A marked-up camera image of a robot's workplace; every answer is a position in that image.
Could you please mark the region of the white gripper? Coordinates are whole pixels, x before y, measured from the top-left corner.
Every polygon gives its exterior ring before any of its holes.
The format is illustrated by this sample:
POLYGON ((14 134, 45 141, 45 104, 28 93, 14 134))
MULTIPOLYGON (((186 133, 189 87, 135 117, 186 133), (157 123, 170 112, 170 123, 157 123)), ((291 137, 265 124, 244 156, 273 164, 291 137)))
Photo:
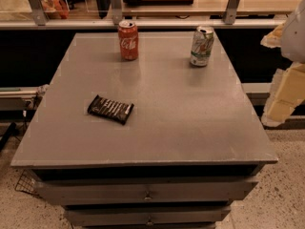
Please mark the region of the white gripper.
POLYGON ((305 100, 305 64, 301 64, 305 62, 305 0, 298 4, 284 25, 264 35, 260 44, 267 48, 281 47, 282 56, 294 61, 287 70, 275 71, 261 117, 264 126, 277 127, 305 100))

